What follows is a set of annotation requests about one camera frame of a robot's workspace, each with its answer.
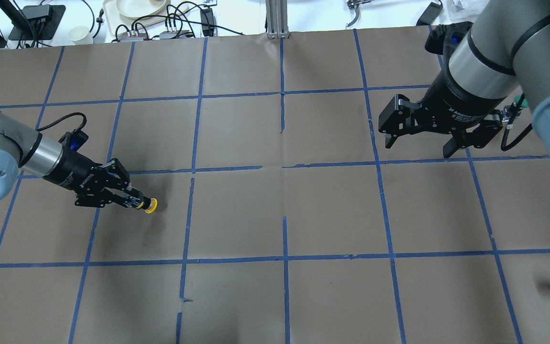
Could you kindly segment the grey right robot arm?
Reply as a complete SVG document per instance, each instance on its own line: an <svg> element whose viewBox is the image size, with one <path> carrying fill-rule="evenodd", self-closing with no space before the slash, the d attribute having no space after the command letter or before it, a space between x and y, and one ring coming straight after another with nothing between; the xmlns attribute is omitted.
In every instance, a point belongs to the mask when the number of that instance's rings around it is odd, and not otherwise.
<svg viewBox="0 0 550 344"><path fill-rule="evenodd" d="M550 157L550 0L492 0L474 22L437 26L425 50L444 66L419 102L397 94L380 113L386 148L424 131L450 135L446 159L484 148L526 101Z"/></svg>

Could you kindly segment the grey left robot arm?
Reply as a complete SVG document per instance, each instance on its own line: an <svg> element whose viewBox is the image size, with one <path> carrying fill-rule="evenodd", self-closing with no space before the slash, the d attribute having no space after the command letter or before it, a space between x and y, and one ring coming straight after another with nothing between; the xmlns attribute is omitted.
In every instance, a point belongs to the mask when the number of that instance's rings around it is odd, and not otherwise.
<svg viewBox="0 0 550 344"><path fill-rule="evenodd" d="M43 132L58 124L56 120L34 129L0 111L0 200L11 191L19 172L24 171L72 190L76 206L103 208L114 203L147 214L155 211L157 200L132 186L119 159L99 164L79 153L89 139L83 131L87 118L84 113L74 112L63 119L74 116L81 117L81 124L53 140Z"/></svg>

